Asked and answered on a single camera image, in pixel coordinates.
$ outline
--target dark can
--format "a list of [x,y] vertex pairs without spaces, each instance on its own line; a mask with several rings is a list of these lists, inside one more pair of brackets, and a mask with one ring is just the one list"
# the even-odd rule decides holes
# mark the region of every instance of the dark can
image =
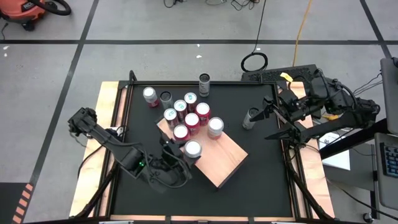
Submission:
[[197,115],[200,126],[206,126],[210,119],[210,107],[207,103],[199,103],[197,106]]
[[250,130],[253,128],[256,122],[250,122],[250,118],[252,118],[254,115],[258,114],[259,110],[257,108],[250,108],[248,112],[246,113],[246,116],[243,119],[242,126],[246,130]]
[[194,136],[199,133],[199,117],[195,113],[189,113],[185,117],[185,125],[189,130],[191,136]]
[[183,125],[177,125],[173,131],[174,139],[176,141],[188,141],[190,139],[188,128]]
[[207,135],[211,139],[219,139],[223,134],[224,122],[221,118],[211,118],[207,130]]
[[201,74],[199,76],[199,95],[206,97],[210,93],[210,76],[208,74]]
[[187,93],[184,96],[185,102],[187,102],[188,113],[194,113],[197,107],[197,96],[194,93]]
[[159,105],[159,99],[157,98],[156,91],[152,87],[148,86],[145,88],[142,94],[144,95],[144,99],[150,107],[156,107]]
[[177,111],[178,120],[184,122],[185,116],[188,114],[187,103],[183,100],[177,100],[174,103],[174,109]]
[[201,155],[201,145],[196,140],[190,140],[185,143],[184,154],[189,158],[197,158]]
[[177,112],[173,108],[169,108],[163,113],[164,119],[166,119],[169,128],[173,130],[178,125]]
[[168,91],[164,91],[160,94],[160,101],[162,102],[163,108],[165,110],[168,108],[173,108],[174,106],[172,94]]

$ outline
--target orange striped tape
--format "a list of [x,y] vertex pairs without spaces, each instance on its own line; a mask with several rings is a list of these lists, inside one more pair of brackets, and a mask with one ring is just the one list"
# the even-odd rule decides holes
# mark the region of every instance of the orange striped tape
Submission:
[[21,198],[19,199],[19,203],[15,210],[15,214],[12,218],[13,223],[20,224],[24,220],[32,193],[33,193],[33,185],[26,184],[25,189],[22,191]]

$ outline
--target can lid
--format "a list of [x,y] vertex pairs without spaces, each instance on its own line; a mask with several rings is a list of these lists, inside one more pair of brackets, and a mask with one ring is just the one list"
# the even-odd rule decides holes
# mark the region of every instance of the can lid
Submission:
[[259,110],[257,108],[249,109],[249,116],[252,118],[254,115],[258,114]]
[[209,126],[213,130],[220,130],[224,128],[224,122],[221,118],[211,118],[209,121]]
[[191,125],[191,126],[196,125],[197,123],[199,123],[198,115],[196,115],[194,113],[187,114],[186,117],[185,117],[185,123],[187,125]]
[[174,128],[174,135],[177,138],[184,138],[188,134],[188,128],[185,125],[180,124]]
[[199,76],[199,80],[201,82],[208,82],[210,80],[210,76],[206,73],[203,73]]
[[144,89],[144,96],[150,97],[155,93],[155,90],[152,87],[147,87]]
[[183,100],[177,100],[174,103],[174,109],[176,111],[183,111],[183,110],[187,109],[187,103]]
[[187,94],[185,94],[185,96],[184,96],[184,100],[185,100],[185,102],[187,102],[187,103],[194,103],[194,102],[196,102],[196,100],[197,100],[197,96],[196,96],[196,94],[194,94],[194,93],[187,93]]
[[177,112],[173,108],[169,108],[164,111],[163,116],[166,120],[171,121],[177,117]]
[[198,141],[191,140],[185,144],[185,155],[188,157],[198,157],[201,154],[201,146]]
[[197,106],[198,114],[207,114],[209,113],[210,107],[207,103],[199,103]]
[[164,91],[163,93],[160,94],[160,99],[163,101],[167,101],[172,97],[172,94],[168,91]]

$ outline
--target white paper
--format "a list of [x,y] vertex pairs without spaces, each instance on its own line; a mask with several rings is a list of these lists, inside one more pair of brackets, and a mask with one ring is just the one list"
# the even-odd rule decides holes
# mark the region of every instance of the white paper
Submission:
[[[320,138],[318,140],[319,148],[321,149],[321,148],[325,147],[327,144],[329,144],[329,142],[334,141],[338,137],[339,137],[339,135],[335,134],[335,133],[328,133],[328,134],[322,136],[322,138]],[[337,168],[345,169],[345,170],[351,170],[351,167],[349,164],[349,150],[341,152],[337,155],[331,156],[327,159],[324,159],[324,160],[322,160],[322,163],[327,166],[337,167]]]

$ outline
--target wooden table frame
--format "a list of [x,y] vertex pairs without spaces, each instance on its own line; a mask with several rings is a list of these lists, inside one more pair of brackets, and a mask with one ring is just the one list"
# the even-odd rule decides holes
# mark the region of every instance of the wooden table frame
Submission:
[[[305,96],[305,90],[301,82],[293,82],[291,89],[299,97]],[[128,82],[103,82],[98,95],[98,101],[95,108],[98,124],[102,127],[121,126],[126,124],[127,118],[124,118],[124,114],[128,114],[132,94],[132,86],[128,85]],[[307,116],[301,123],[305,127],[312,127],[312,118]],[[318,144],[315,139],[308,142],[308,145],[318,149]],[[99,145],[94,139],[89,139],[85,151],[84,158],[94,151]],[[330,200],[329,190],[326,183],[325,173],[323,171],[322,160],[320,159],[319,153],[315,152],[309,147],[305,147],[300,150],[298,155],[302,161],[302,171],[305,177],[308,190],[314,196],[315,200],[319,205],[327,212],[331,217],[334,217],[333,207]],[[77,182],[75,196],[73,198],[72,207],[70,210],[70,216],[79,213],[87,202],[91,199],[92,195],[96,192],[100,182],[107,172],[112,168],[114,159],[111,153],[106,153],[105,148],[102,148],[99,152],[88,159],[81,169],[80,176]],[[295,169],[297,168],[296,160],[292,161]],[[99,202],[100,206],[95,208],[90,216],[94,214],[97,216],[111,216],[112,220],[152,220],[152,221],[165,221],[165,215],[113,215],[107,211],[108,203],[110,201],[110,183],[102,198]],[[306,212],[306,205],[303,195],[297,185],[295,186],[295,194],[298,201],[298,212],[302,218],[307,218],[308,213]],[[313,210],[312,215],[314,218],[317,217]],[[196,216],[171,216],[171,221],[226,221],[226,222],[248,222],[248,217],[196,217]],[[269,222],[269,221],[280,221],[289,222],[294,221],[294,217],[254,217],[255,222]]]

